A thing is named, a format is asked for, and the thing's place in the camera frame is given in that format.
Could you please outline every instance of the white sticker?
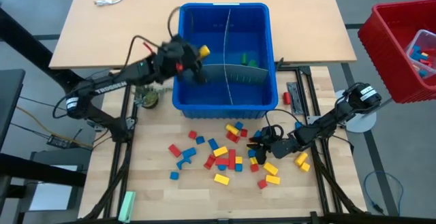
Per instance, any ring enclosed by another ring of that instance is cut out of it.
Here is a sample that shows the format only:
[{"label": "white sticker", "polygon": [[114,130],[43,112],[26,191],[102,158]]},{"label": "white sticker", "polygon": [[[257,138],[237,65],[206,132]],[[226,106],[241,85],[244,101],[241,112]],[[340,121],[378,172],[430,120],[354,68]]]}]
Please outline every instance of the white sticker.
[{"label": "white sticker", "polygon": [[78,101],[78,100],[79,100],[79,97],[72,97],[72,98],[69,98],[69,99],[67,99],[67,104],[68,104],[68,103],[71,103],[71,102]]},{"label": "white sticker", "polygon": [[375,90],[369,91],[366,95],[362,96],[360,100],[364,101],[374,94],[377,94],[377,91]]},{"label": "white sticker", "polygon": [[70,104],[67,105],[67,109],[73,108],[75,106],[77,106],[77,102],[70,103]]},{"label": "white sticker", "polygon": [[362,89],[361,91],[360,91],[360,94],[362,94],[362,95],[364,95],[365,93],[367,93],[367,92],[369,92],[369,91],[372,91],[374,88],[372,87],[372,86],[368,86],[368,87],[366,87],[365,89]]}]

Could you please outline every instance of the yellow block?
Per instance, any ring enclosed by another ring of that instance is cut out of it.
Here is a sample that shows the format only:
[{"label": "yellow block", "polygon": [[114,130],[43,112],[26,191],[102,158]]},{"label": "yellow block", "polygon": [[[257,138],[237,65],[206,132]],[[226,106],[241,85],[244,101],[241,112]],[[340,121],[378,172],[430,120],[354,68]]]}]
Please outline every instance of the yellow block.
[{"label": "yellow block", "polygon": [[237,128],[235,128],[231,124],[226,125],[225,129],[227,129],[228,131],[232,132],[232,134],[234,134],[234,135],[238,135],[239,130]]},{"label": "yellow block", "polygon": [[250,158],[251,164],[258,164],[258,160],[255,157]]},{"label": "yellow block", "polygon": [[273,183],[276,185],[280,185],[280,177],[277,176],[270,176],[270,175],[266,175],[266,179],[267,182],[269,183]]},{"label": "yellow block", "polygon": [[216,150],[213,151],[213,154],[218,157],[220,155],[226,154],[227,153],[227,147],[226,146],[222,146]]},{"label": "yellow block", "polygon": [[224,184],[224,185],[228,185],[230,179],[228,177],[223,176],[223,175],[215,174],[214,181],[219,182],[219,183]]},{"label": "yellow block", "polygon": [[200,54],[200,59],[203,59],[204,57],[207,57],[208,55],[210,55],[211,51],[209,50],[209,48],[207,48],[207,46],[202,46],[198,50],[198,54]]},{"label": "yellow block", "polygon": [[307,159],[307,153],[300,153],[300,155],[295,159],[295,164],[299,167],[301,166]]},{"label": "yellow block", "polygon": [[270,172],[270,174],[272,174],[273,176],[277,175],[277,172],[279,171],[279,169],[277,169],[275,166],[273,166],[272,164],[266,162],[264,164],[264,169],[267,172]]},{"label": "yellow block", "polygon": [[308,163],[303,162],[303,164],[302,164],[301,167],[300,167],[300,170],[302,170],[302,171],[304,171],[304,172],[308,172],[309,169],[310,169],[310,167],[311,167],[311,166],[310,166]]},{"label": "yellow block", "polygon": [[236,157],[236,163],[243,163],[242,157]]}]

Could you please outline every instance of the small plastic container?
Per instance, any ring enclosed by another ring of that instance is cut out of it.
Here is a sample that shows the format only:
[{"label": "small plastic container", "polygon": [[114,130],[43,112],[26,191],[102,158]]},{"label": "small plastic container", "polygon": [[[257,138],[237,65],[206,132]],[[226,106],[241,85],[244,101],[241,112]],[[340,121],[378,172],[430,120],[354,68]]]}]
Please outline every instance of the small plastic container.
[{"label": "small plastic container", "polygon": [[184,116],[262,118],[276,107],[277,83],[266,5],[187,3],[180,10],[178,33],[190,44],[207,45],[211,51],[203,60],[205,84],[190,82],[190,70],[184,71],[183,79],[174,79],[172,102]]},{"label": "small plastic container", "polygon": [[423,79],[436,74],[436,35],[419,30],[405,50],[407,57]]}]

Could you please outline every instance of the blue plastic bin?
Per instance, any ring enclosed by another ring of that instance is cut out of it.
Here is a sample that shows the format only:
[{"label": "blue plastic bin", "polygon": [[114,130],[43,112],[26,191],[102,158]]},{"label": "blue plastic bin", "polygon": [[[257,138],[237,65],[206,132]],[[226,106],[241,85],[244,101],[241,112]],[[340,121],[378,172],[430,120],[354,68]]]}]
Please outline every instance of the blue plastic bin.
[{"label": "blue plastic bin", "polygon": [[180,10],[178,33],[195,46],[208,46],[211,54],[203,60],[204,67],[223,64],[225,44],[226,64],[241,65],[241,58],[245,53],[247,61],[255,60],[260,69],[268,70],[266,78],[260,84],[196,84],[175,78],[172,101],[187,118],[262,118],[266,111],[276,107],[277,83],[270,18],[266,5],[187,3]]}]

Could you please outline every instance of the red wire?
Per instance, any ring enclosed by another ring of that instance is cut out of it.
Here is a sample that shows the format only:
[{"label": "red wire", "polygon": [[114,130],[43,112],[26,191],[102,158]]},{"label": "red wire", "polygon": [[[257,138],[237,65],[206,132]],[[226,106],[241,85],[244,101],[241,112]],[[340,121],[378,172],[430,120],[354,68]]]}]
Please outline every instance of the red wire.
[{"label": "red wire", "polygon": [[152,54],[154,53],[154,51],[150,48],[150,46],[146,42],[143,42],[142,44],[144,44],[145,48],[148,48]]}]

